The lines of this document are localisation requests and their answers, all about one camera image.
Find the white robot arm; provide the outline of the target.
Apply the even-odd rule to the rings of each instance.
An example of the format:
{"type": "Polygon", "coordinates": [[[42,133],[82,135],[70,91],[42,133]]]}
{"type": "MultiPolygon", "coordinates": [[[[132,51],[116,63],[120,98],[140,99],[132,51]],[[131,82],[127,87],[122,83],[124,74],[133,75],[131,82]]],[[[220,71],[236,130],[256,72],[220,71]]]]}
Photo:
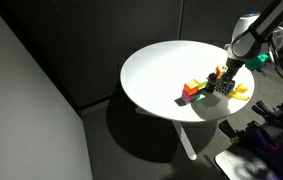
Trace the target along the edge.
{"type": "Polygon", "coordinates": [[[283,0],[273,0],[261,12],[239,18],[231,43],[225,49],[228,54],[226,77],[232,79],[244,63],[268,52],[273,33],[283,23],[283,0]]]}

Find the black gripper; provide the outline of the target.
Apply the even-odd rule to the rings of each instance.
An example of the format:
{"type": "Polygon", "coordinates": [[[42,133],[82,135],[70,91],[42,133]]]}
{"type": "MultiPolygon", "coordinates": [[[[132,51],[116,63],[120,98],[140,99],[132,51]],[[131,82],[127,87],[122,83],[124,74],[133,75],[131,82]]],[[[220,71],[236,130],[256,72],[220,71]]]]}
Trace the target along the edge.
{"type": "Polygon", "coordinates": [[[228,58],[226,62],[226,66],[228,67],[227,70],[228,77],[233,78],[243,65],[244,63],[242,61],[228,58]]]}

